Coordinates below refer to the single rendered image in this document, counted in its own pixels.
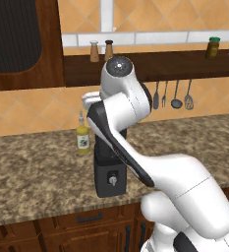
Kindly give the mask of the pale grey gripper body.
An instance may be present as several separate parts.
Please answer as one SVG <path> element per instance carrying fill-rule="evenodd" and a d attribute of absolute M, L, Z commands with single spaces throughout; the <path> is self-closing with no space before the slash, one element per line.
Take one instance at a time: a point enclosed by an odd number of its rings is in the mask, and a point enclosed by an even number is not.
<path fill-rule="evenodd" d="M 93 103 L 101 101 L 100 92 L 85 93 L 82 96 L 82 102 L 85 109 L 89 109 Z"/>

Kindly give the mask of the grey hanging ladle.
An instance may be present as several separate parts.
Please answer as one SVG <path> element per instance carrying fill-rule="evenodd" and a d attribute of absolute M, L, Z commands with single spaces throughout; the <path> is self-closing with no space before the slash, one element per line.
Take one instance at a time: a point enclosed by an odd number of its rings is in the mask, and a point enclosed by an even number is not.
<path fill-rule="evenodd" d="M 178 87 L 179 87 L 179 83 L 176 83 L 176 88 L 175 88 L 175 93 L 178 92 Z M 174 94 L 174 98 L 171 100 L 171 106 L 175 109 L 179 109 L 181 108 L 183 105 L 183 102 L 180 101 L 178 98 L 177 98 L 177 95 Z"/>

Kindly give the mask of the wooden cupboard door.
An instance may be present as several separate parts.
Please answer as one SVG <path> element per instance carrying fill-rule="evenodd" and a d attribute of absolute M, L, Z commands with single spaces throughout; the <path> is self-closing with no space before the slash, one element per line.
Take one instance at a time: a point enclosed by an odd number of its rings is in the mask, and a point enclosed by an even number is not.
<path fill-rule="evenodd" d="M 139 249 L 139 242 L 141 237 L 141 223 L 145 222 L 146 228 L 145 228 L 145 236 L 144 236 L 144 242 L 146 242 L 153 232 L 154 223 L 152 221 L 148 221 L 144 218 L 141 211 L 138 211 L 136 219 L 135 219 L 135 246 L 134 246 L 134 252 L 140 252 Z"/>
<path fill-rule="evenodd" d="M 91 230 L 89 234 L 75 232 L 45 237 L 47 252 L 124 252 L 126 225 L 115 230 Z"/>

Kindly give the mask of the grey hanging fork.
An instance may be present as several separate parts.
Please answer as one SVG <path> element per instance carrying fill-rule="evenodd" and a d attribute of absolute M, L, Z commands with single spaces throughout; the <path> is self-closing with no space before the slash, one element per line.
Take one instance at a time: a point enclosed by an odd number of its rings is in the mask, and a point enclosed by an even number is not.
<path fill-rule="evenodd" d="M 165 82 L 164 95 L 161 100 L 162 107 L 165 107 L 165 105 L 166 105 L 167 86 L 168 86 L 168 81 Z"/>

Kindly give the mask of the brown shaker with black cap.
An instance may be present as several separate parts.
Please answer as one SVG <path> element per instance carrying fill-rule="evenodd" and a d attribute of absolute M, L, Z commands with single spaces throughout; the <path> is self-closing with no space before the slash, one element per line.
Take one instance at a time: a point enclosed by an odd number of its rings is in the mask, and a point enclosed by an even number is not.
<path fill-rule="evenodd" d="M 104 59 L 105 61 L 108 61 L 110 58 L 113 57 L 113 47 L 112 47 L 113 40 L 107 39 L 105 40 L 105 43 L 106 43 L 106 47 L 105 47 Z"/>

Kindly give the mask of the brown shaker with white cap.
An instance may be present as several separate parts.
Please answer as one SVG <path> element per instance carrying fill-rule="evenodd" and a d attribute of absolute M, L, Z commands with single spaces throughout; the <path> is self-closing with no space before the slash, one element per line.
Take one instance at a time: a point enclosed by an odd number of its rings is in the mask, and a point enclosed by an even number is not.
<path fill-rule="evenodd" d="M 90 61 L 93 62 L 93 63 L 99 61 L 97 44 L 98 44 L 97 40 L 92 40 L 90 42 Z"/>

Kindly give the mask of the dark wooden wall shelf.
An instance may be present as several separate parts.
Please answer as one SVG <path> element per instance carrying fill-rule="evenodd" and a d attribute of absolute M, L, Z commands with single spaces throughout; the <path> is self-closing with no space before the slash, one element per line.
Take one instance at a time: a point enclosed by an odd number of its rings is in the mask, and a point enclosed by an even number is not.
<path fill-rule="evenodd" d="M 206 59 L 204 50 L 121 53 L 135 65 L 138 79 L 144 83 L 229 77 L 229 50 L 221 49 L 214 59 Z M 99 86 L 104 56 L 92 63 L 88 55 L 64 57 L 67 87 Z"/>

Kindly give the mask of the grey hanging spatula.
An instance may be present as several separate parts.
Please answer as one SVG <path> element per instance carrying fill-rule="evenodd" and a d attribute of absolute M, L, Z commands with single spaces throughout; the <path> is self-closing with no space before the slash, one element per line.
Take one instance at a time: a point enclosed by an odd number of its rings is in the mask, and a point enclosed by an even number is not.
<path fill-rule="evenodd" d="M 156 89 L 153 96 L 153 109 L 157 109 L 159 106 L 159 93 L 158 93 L 159 82 L 156 82 Z"/>

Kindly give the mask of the olive jar with green lid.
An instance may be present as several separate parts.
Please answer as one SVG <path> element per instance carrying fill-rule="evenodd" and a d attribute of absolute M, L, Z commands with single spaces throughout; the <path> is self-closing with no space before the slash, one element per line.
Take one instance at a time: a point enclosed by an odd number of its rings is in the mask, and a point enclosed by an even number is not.
<path fill-rule="evenodd" d="M 206 54 L 205 54 L 206 59 L 214 59 L 216 57 L 218 48 L 219 48 L 219 42 L 220 42 L 220 38 L 217 36 L 211 36 L 209 38 L 209 42 L 208 42 Z"/>

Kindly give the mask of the grey hanging whisk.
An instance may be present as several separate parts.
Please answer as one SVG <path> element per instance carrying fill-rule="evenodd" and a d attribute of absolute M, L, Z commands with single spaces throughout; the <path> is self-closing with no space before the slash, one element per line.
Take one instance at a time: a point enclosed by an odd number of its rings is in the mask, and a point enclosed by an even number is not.
<path fill-rule="evenodd" d="M 185 108 L 187 110 L 193 110 L 194 109 L 194 102 L 193 98 L 190 96 L 190 86 L 188 86 L 187 94 L 185 95 Z"/>

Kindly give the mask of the yellow oil bottle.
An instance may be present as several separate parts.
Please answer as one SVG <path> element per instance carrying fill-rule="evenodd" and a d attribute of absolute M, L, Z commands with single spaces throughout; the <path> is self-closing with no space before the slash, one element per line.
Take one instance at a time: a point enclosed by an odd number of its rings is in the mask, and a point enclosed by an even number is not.
<path fill-rule="evenodd" d="M 80 154 L 87 154 L 90 151 L 89 130 L 85 126 L 83 112 L 80 111 L 79 127 L 76 129 L 77 146 Z"/>

